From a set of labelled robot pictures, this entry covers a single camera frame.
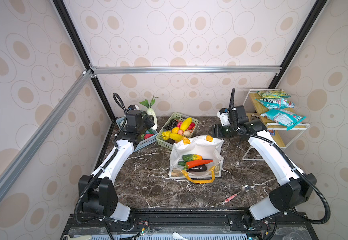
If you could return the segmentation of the white chinese cabbage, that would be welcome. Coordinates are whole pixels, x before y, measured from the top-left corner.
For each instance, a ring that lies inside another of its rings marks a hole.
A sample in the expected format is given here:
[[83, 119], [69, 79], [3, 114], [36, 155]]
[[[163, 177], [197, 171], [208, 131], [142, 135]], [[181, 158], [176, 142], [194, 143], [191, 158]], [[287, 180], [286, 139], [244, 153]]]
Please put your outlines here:
[[158, 128], [158, 120], [155, 111], [153, 110], [152, 106], [155, 104], [156, 99], [158, 97], [153, 96], [150, 101], [144, 100], [142, 102], [139, 102], [142, 106], [147, 108], [147, 114], [150, 116], [153, 116], [154, 118], [154, 126], [152, 127], [152, 130], [156, 130]]

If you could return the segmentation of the white grocery bag yellow handles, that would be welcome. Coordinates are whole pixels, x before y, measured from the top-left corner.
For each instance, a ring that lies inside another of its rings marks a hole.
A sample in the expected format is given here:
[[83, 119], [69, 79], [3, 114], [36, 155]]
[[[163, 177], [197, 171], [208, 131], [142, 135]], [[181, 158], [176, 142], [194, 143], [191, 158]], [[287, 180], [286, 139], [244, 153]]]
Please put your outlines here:
[[210, 135], [184, 139], [176, 144], [170, 155], [171, 179], [186, 179], [194, 184], [208, 184], [221, 177], [224, 140]]

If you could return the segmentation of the dark purple eggplant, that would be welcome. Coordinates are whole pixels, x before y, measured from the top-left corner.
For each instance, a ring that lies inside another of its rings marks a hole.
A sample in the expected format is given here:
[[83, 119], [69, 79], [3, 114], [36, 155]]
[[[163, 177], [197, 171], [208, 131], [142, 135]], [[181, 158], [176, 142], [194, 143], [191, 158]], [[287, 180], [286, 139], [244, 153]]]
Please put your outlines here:
[[207, 166], [206, 165], [199, 165], [190, 169], [185, 168], [184, 169], [186, 172], [206, 172], [207, 171]]

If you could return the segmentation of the orange-green papaya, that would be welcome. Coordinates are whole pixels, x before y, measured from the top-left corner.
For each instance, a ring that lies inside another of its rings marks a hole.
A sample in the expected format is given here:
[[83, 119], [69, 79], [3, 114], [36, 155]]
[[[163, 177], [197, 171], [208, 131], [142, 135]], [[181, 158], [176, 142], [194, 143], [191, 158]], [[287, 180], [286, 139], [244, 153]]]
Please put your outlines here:
[[191, 162], [191, 161], [197, 161], [197, 160], [202, 160], [203, 157], [197, 154], [187, 154], [182, 156], [182, 160], [184, 162]]

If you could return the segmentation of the orange-red carrot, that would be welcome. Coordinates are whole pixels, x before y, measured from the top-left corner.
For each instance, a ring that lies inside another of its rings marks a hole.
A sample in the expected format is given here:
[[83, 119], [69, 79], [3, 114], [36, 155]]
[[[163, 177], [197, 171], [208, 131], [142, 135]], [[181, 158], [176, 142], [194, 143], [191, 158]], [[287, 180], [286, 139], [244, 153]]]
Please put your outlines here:
[[191, 169], [191, 168], [194, 168], [200, 165], [206, 165], [212, 162], [213, 160], [195, 160], [195, 161], [186, 162], [185, 167], [187, 169]]

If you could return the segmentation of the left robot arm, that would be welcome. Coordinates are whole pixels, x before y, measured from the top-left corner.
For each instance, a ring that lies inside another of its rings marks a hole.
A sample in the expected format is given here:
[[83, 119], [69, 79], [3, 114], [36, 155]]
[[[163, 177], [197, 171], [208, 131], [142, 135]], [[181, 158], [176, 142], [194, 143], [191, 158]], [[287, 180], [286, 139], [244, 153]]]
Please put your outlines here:
[[115, 134], [114, 147], [108, 157], [90, 175], [83, 175], [79, 180], [79, 198], [73, 214], [78, 224], [96, 220], [126, 222], [131, 214], [131, 208], [119, 202], [114, 183], [127, 158], [155, 121], [134, 105], [126, 108], [117, 93], [113, 93], [113, 98], [124, 111], [123, 125]]

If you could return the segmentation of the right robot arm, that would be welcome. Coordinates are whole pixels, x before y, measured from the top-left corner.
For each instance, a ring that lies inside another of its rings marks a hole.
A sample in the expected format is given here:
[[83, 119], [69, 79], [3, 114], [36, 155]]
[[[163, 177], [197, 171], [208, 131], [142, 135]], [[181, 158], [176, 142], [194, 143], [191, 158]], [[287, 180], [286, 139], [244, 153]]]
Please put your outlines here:
[[280, 212], [292, 213], [292, 208], [307, 202], [312, 193], [315, 193], [321, 200], [324, 216], [319, 220], [314, 220], [297, 212], [293, 214], [315, 225], [328, 222], [331, 217], [331, 209], [326, 198], [316, 187], [315, 176], [307, 175], [297, 167], [273, 141], [262, 121], [250, 121], [244, 106], [234, 105], [234, 97], [235, 91], [232, 91], [229, 107], [221, 108], [217, 113], [220, 123], [211, 127], [210, 135], [219, 139], [239, 136], [243, 140], [248, 140], [250, 145], [260, 153], [279, 184], [279, 187], [272, 190], [268, 197], [249, 208], [249, 213], [243, 217], [246, 220], [246, 227], [250, 228], [254, 221], [263, 220]]

